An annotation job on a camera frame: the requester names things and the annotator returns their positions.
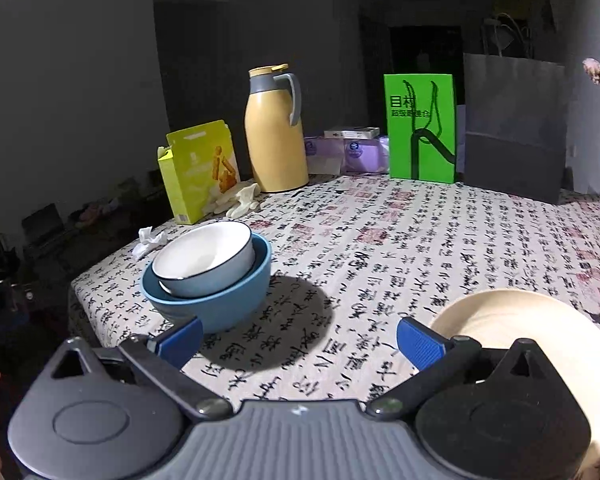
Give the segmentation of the calligraphy print tablecloth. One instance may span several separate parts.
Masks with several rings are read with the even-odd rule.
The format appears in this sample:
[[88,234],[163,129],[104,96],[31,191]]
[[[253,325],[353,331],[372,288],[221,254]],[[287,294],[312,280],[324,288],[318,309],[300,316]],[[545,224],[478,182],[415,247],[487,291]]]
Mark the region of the calligraphy print tablecloth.
[[404,316],[428,323],[472,292],[554,297],[600,330],[600,205],[555,205],[385,176],[318,177],[245,216],[271,244],[265,304],[207,337],[184,373],[233,402],[367,401],[413,373]]

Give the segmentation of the crumpled white tissue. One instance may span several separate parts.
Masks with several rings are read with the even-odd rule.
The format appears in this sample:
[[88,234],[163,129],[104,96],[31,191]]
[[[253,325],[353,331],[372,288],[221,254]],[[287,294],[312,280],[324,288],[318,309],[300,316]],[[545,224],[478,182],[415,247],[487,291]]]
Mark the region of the crumpled white tissue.
[[168,242],[165,232],[155,233],[151,226],[138,230],[138,242],[132,249],[132,257],[140,261],[154,250],[164,246]]

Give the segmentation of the white rubber gloves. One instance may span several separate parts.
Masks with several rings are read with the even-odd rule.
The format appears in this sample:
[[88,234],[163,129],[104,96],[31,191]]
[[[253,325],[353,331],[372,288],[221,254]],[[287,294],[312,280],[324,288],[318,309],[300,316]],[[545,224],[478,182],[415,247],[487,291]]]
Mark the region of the white rubber gloves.
[[225,193],[212,195],[207,205],[202,208],[203,214],[225,214],[230,220],[242,218],[250,211],[259,208],[258,196],[261,193],[257,182],[240,182]]

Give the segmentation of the small white box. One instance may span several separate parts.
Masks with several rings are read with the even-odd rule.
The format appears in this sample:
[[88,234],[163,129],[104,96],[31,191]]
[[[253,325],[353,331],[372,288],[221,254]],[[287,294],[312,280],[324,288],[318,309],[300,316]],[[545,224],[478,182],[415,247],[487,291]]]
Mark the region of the small white box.
[[378,136],[378,127],[334,127],[324,131],[325,139],[372,140]]

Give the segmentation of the blue plastic bowl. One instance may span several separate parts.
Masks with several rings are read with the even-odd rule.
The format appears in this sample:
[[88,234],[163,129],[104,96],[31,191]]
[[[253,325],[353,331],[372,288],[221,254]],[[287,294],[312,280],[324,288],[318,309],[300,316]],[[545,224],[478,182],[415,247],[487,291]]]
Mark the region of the blue plastic bowl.
[[272,246],[258,233],[253,233],[254,263],[237,283],[220,292],[201,298],[176,298],[159,284],[151,266],[146,266],[140,279],[140,290],[151,305],[174,325],[199,318],[205,334],[230,330],[244,322],[265,302],[271,278]]

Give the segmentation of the cream round plate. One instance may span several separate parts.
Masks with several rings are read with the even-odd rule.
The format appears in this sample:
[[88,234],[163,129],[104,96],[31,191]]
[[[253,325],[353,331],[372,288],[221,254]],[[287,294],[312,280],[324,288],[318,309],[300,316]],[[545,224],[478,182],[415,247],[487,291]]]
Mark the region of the cream round plate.
[[600,479],[600,330],[569,304],[521,289],[492,289],[457,299],[429,327],[443,336],[466,335],[486,348],[534,340],[569,387],[591,427],[580,479]]

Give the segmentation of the yellow snack box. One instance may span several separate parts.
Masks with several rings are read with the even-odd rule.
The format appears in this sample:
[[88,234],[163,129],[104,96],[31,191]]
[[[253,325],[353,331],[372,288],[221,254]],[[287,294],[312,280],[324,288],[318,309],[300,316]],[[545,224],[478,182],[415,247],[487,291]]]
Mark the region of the yellow snack box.
[[174,220],[190,226],[215,210],[216,201],[240,182],[230,128],[224,120],[166,135],[158,166]]

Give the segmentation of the pink dried flowers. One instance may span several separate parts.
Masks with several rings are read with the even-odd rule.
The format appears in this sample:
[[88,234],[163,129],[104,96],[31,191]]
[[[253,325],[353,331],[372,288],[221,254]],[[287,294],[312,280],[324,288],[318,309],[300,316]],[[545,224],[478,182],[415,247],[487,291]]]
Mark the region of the pink dried flowers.
[[590,81],[600,87],[600,61],[595,58],[585,58],[582,61],[582,68]]

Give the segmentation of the yellow thermos jug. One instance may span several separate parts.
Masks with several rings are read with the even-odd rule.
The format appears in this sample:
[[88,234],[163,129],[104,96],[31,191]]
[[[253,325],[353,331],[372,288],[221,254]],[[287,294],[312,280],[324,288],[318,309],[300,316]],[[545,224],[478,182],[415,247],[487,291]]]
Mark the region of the yellow thermos jug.
[[253,177],[265,193],[302,188],[309,181],[301,121],[302,92],[288,65],[249,71],[245,132]]

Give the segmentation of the white bowl dark rim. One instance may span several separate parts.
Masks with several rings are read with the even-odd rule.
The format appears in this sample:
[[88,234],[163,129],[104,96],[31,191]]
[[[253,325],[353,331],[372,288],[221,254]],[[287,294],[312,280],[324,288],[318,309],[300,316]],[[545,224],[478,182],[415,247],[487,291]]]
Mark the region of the white bowl dark rim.
[[199,298],[237,283],[255,258],[250,227],[219,221],[191,229],[166,244],[151,270],[172,296]]

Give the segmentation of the purple tissue pack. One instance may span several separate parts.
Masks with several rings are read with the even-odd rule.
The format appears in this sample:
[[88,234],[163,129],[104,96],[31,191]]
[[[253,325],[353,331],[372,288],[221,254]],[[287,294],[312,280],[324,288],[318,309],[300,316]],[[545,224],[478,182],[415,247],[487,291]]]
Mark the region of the purple tissue pack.
[[389,143],[386,136],[375,139],[304,139],[310,174],[388,174]]

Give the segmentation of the green printed box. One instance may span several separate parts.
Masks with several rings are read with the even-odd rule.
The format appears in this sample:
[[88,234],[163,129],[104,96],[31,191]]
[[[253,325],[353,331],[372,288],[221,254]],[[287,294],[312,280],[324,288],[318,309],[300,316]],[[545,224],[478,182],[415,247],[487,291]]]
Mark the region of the green printed box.
[[389,176],[452,183],[456,103],[450,74],[385,74]]

